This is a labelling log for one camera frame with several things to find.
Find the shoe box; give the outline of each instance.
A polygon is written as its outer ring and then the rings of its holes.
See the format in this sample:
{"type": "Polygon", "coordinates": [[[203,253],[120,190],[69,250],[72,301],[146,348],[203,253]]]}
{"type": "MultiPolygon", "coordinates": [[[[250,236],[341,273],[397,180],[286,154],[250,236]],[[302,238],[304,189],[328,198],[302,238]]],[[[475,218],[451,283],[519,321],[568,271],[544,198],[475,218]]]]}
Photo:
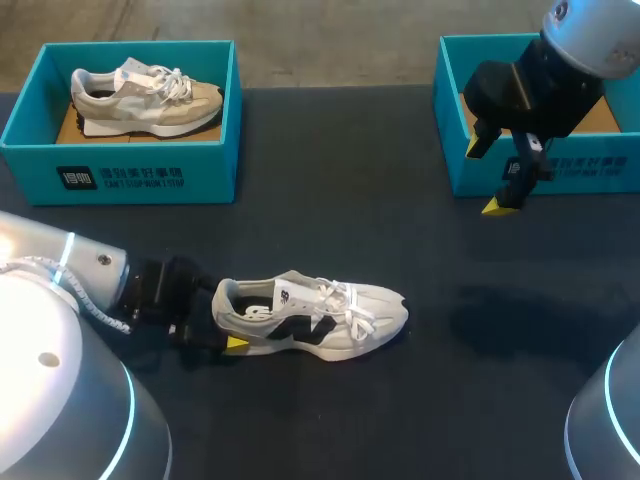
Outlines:
{"type": "MultiPolygon", "coordinates": [[[[536,35],[440,39],[433,108],[455,196],[491,196],[518,171],[518,155],[509,131],[503,131],[482,159],[466,158],[475,117],[461,92],[480,62],[513,62],[536,35]]],[[[640,72],[605,82],[605,96],[574,132],[548,146],[554,180],[539,182],[533,194],[640,191],[639,90],[640,72]]]]}
{"type": "Polygon", "coordinates": [[[230,203],[242,113],[231,41],[45,44],[0,139],[31,205],[230,203]],[[214,128],[177,139],[131,134],[85,138],[71,105],[76,68],[106,73],[128,57],[180,68],[224,92],[214,128]]]}

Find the black tablecloth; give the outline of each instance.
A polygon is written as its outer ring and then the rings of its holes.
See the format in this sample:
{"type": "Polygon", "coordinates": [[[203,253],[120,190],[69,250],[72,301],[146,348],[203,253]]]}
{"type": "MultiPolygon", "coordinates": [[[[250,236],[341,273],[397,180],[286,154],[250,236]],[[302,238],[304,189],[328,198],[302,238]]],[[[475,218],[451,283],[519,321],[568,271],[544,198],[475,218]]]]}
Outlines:
{"type": "MultiPolygon", "coordinates": [[[[14,101],[0,96],[3,121],[14,101]]],[[[243,115],[233,205],[35,209],[0,166],[0,209],[132,255],[409,300],[404,335],[340,364],[293,352],[192,370],[151,335],[112,344],[167,417],[174,478],[570,478],[569,404],[636,323],[640,197],[481,217],[487,199],[452,197],[430,87],[248,90],[243,115]]]]}

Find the white sneaker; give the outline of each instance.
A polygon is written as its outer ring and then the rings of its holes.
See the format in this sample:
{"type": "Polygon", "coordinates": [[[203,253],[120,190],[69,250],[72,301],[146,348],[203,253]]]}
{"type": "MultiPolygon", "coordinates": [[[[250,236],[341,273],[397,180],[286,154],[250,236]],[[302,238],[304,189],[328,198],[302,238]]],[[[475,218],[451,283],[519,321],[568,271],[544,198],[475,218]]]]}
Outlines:
{"type": "Polygon", "coordinates": [[[403,301],[386,288],[290,271],[269,280],[222,280],[213,317],[221,329],[249,342],[246,355],[298,349],[339,361],[391,340],[409,316],[403,301]]]}
{"type": "Polygon", "coordinates": [[[129,58],[111,73],[78,69],[71,96],[88,137],[147,132],[176,137],[199,129],[221,111],[223,92],[179,69],[149,67],[129,58]]]}

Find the cable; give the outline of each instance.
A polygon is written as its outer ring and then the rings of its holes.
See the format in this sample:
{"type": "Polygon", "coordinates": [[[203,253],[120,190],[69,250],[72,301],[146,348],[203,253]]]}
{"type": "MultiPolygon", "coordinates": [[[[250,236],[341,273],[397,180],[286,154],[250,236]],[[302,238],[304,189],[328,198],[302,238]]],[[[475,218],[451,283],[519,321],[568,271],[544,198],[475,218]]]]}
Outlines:
{"type": "Polygon", "coordinates": [[[105,314],[102,310],[100,310],[95,303],[91,301],[89,295],[80,284],[78,278],[67,268],[55,260],[51,260],[50,258],[44,257],[23,257],[13,260],[8,260],[4,262],[3,266],[0,266],[0,274],[7,273],[11,270],[24,267],[24,266],[40,266],[46,268],[52,277],[55,279],[58,278],[58,274],[62,278],[64,278],[69,286],[74,290],[70,292],[73,297],[84,306],[89,314],[95,317],[100,322],[108,325],[111,328],[115,328],[116,330],[129,335],[131,333],[131,327],[127,325],[125,322],[121,320],[117,320],[105,314]]]}

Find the shoe toe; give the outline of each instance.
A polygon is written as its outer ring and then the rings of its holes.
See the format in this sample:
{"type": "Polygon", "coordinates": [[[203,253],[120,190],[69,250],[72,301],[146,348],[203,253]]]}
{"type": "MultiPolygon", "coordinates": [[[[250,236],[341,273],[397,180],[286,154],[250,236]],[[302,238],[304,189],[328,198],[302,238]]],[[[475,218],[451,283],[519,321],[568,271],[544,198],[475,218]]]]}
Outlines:
{"type": "Polygon", "coordinates": [[[210,83],[196,83],[193,86],[194,100],[207,100],[210,112],[218,110],[224,102],[224,93],[217,85],[210,83]]]}

